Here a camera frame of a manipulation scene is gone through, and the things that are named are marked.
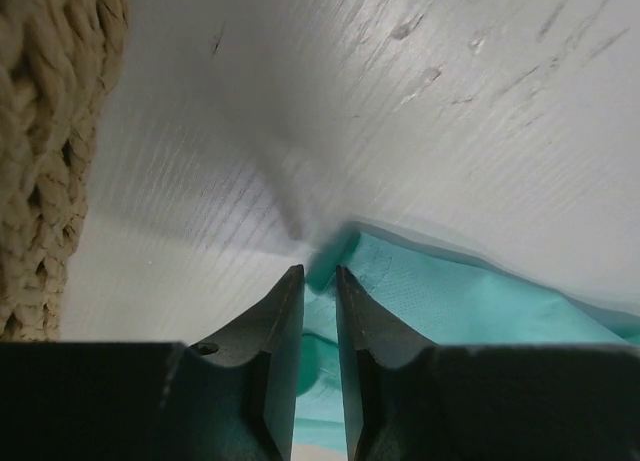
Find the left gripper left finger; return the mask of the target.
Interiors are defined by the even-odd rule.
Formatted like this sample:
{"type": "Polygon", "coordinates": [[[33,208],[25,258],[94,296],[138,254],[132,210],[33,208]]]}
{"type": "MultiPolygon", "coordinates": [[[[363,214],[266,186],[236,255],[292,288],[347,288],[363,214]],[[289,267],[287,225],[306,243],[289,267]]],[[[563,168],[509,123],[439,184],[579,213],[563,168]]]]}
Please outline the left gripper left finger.
{"type": "Polygon", "coordinates": [[[5,460],[287,460],[304,269],[201,341],[9,342],[5,460]]]}

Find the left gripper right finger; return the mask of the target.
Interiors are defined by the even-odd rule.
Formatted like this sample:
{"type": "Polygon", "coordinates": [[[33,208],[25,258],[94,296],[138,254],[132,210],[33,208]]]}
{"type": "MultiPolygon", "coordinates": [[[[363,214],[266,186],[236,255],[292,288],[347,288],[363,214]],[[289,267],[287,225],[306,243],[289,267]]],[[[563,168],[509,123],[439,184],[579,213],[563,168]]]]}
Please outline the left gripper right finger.
{"type": "Polygon", "coordinates": [[[336,271],[352,460],[635,460],[639,351],[433,342],[336,271]]]}

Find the teal t shirt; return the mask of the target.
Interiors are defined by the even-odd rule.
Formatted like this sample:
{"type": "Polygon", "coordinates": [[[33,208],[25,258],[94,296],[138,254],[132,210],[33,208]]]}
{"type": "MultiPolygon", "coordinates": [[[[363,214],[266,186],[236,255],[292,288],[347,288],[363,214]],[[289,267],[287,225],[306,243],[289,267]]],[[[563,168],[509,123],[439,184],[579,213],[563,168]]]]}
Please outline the teal t shirt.
{"type": "Polygon", "coordinates": [[[346,227],[306,268],[297,444],[347,451],[336,324],[339,266],[437,343],[639,343],[636,315],[587,305],[460,253],[346,227]]]}

